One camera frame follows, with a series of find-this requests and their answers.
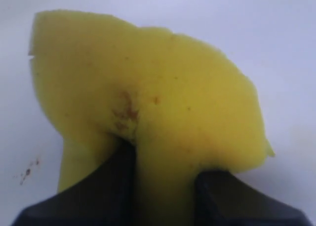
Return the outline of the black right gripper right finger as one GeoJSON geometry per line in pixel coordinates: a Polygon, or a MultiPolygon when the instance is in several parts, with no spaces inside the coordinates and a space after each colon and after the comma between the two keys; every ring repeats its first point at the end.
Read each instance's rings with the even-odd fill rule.
{"type": "Polygon", "coordinates": [[[195,179],[197,226],[310,226],[299,209],[277,201],[226,171],[212,170],[195,179]]]}

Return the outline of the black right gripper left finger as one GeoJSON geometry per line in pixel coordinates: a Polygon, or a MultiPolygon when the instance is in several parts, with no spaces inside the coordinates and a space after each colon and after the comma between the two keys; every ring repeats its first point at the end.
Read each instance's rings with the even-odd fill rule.
{"type": "Polygon", "coordinates": [[[97,170],[65,191],[25,208],[14,226],[131,226],[135,149],[125,140],[97,170]]]}

